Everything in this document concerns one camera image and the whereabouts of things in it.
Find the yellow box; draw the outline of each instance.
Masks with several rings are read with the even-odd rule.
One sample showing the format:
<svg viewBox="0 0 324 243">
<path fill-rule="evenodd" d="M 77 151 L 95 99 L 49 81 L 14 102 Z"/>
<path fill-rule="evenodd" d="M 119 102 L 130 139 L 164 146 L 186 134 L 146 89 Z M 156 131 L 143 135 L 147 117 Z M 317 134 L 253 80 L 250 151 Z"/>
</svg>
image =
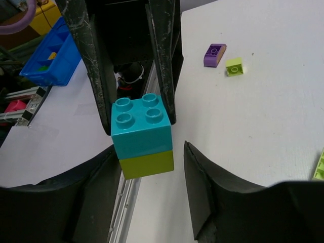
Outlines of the yellow box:
<svg viewBox="0 0 324 243">
<path fill-rule="evenodd" d="M 57 6 L 51 2 L 51 0 L 49 0 L 48 4 L 42 5 L 42 9 L 37 6 L 35 18 L 30 23 L 30 27 L 32 27 L 38 34 L 45 35 L 51 30 L 51 28 L 46 21 L 42 10 L 52 27 L 58 18 L 61 17 L 61 13 Z"/>
<path fill-rule="evenodd" d="M 119 162 L 125 179 L 134 179 L 174 170 L 172 150 L 121 159 Z"/>
</svg>

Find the wire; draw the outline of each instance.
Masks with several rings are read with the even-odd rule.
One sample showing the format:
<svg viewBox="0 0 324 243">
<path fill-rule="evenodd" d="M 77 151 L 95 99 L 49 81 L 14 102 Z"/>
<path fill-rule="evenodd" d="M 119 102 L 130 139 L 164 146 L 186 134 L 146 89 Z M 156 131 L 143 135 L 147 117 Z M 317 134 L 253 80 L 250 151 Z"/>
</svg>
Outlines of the wire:
<svg viewBox="0 0 324 243">
<path fill-rule="evenodd" d="M 49 20 L 47 19 L 46 15 L 45 15 L 45 13 L 44 13 L 44 11 L 43 11 L 43 9 L 42 9 L 42 3 L 37 3 L 37 5 L 40 7 L 40 10 L 42 11 L 42 13 L 43 13 L 43 15 L 44 15 L 44 17 L 45 17 L 45 19 L 46 19 L 46 22 L 49 24 L 50 28 L 52 29 L 52 26 L 51 26 L 51 24 L 49 23 Z"/>
</svg>

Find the purple lego brick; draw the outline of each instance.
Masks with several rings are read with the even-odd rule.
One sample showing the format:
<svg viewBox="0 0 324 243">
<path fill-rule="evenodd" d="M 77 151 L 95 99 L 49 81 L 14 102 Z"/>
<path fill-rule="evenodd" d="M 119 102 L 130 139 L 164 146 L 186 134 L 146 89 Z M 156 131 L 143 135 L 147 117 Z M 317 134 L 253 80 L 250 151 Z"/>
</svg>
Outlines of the purple lego brick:
<svg viewBox="0 0 324 243">
<path fill-rule="evenodd" d="M 225 44 L 211 44 L 204 57 L 204 66 L 217 67 L 226 50 L 226 47 L 227 46 Z"/>
</svg>

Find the black cable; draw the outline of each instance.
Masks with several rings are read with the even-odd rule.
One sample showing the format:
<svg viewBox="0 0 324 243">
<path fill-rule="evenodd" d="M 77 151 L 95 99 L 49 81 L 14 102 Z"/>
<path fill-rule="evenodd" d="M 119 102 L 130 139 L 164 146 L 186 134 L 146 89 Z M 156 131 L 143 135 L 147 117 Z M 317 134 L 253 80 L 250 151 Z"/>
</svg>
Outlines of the black cable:
<svg viewBox="0 0 324 243">
<path fill-rule="evenodd" d="M 45 15 L 45 13 L 44 13 L 44 11 L 43 11 L 43 9 L 42 9 L 42 4 L 41 4 L 41 3 L 37 3 L 37 5 L 40 7 L 40 10 L 42 11 L 42 13 L 43 13 L 43 15 L 44 15 L 44 17 L 45 17 L 45 19 L 46 19 L 46 22 L 49 24 L 50 28 L 52 29 L 52 26 L 51 26 L 51 24 L 49 23 L 49 20 L 47 19 L 46 15 Z"/>
</svg>

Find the gray wall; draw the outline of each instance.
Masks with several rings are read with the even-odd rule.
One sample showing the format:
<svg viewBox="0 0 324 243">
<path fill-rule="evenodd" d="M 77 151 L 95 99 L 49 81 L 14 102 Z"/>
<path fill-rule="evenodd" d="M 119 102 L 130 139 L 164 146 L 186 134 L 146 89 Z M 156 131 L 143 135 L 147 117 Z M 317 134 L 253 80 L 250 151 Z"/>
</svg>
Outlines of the gray wall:
<svg viewBox="0 0 324 243">
<path fill-rule="evenodd" d="M 209 4 L 216 0 L 180 0 L 181 11 L 186 11 L 188 9 L 193 9 L 198 6 Z"/>
</svg>

